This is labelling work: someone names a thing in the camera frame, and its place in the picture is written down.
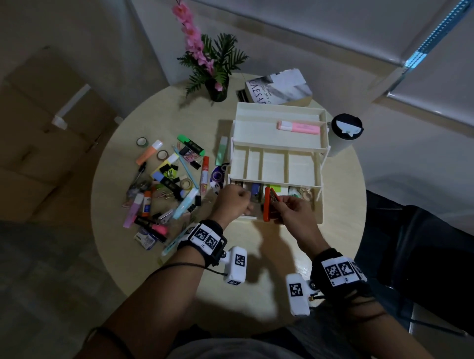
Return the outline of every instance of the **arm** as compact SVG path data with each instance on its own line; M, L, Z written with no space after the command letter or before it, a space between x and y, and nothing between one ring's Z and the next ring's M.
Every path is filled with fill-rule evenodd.
M251 210L250 193L239 186L221 190L209 219L223 230L230 222ZM166 264L187 262L204 265L193 247L177 251ZM204 269L178 266L152 275L103 324L127 345L135 358L164 358L191 304ZM83 358L126 358L109 338L96 334L77 354Z
M314 258L331 248L319 231L310 204L295 197L280 197L282 202L273 203L280 212L283 223L295 237L299 248ZM353 323L348 326L353 342L362 350L378 359L433 359L383 307L373 301L374 298L357 297L352 303L357 306L346 309L342 314L348 322L382 314L364 323Z

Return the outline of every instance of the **wristband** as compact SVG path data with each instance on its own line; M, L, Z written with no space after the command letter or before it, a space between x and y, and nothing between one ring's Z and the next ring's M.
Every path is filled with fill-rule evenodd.
M367 277L359 266L334 248L315 257L311 281L336 306L348 306L358 296L373 296Z
M217 222L206 219L195 225L192 232L181 239L178 250L185 246L194 247L203 256L206 268L210 265L216 266L227 244L222 233L222 227Z

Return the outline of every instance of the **roller blind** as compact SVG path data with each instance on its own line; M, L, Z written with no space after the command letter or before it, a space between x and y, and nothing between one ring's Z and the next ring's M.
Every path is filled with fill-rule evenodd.
M474 126L474 11L388 97Z
M458 0L195 1L403 65Z

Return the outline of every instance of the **person's left hand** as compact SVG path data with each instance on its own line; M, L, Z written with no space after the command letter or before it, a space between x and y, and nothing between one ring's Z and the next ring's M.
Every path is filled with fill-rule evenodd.
M223 230L241 215L250 215L254 205L250 192L238 185L226 185L220 190L209 219L220 224Z

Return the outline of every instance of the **person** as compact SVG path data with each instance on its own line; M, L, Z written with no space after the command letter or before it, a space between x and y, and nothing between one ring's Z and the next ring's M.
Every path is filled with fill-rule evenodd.
M308 202L288 196L281 200L273 206L314 268L318 256L333 250L321 235ZM240 186L227 185L205 223L219 228L222 234L233 220L251 210L250 193ZM325 300L316 308L316 315L255 339L187 340L187 344L175 348L181 319L193 300L206 263L204 255L192 245L178 248L166 265L185 262L197 267L179 265L152 274L95 330L76 359L319 359L370 355L378 359L432 358L373 297L357 294L345 307Z

